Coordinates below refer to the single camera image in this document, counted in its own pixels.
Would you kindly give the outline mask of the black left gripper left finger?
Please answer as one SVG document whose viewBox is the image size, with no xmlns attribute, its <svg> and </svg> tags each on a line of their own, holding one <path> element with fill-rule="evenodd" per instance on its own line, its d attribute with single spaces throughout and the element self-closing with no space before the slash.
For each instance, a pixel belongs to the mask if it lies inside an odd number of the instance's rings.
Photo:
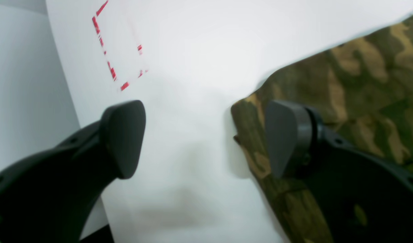
<svg viewBox="0 0 413 243">
<path fill-rule="evenodd" d="M 104 189 L 134 175 L 145 128 L 143 103 L 120 103 L 56 147 L 1 171 L 0 242 L 79 242 Z"/>
</svg>

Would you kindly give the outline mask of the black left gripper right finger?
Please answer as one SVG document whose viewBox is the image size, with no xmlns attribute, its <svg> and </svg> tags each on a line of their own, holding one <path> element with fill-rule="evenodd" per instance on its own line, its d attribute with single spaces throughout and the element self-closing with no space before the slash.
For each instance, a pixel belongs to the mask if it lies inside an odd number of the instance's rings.
<svg viewBox="0 0 413 243">
<path fill-rule="evenodd" d="M 413 173 L 354 147 L 298 103 L 268 103 L 265 137 L 273 175 L 305 184 L 334 242 L 413 243 Z"/>
</svg>

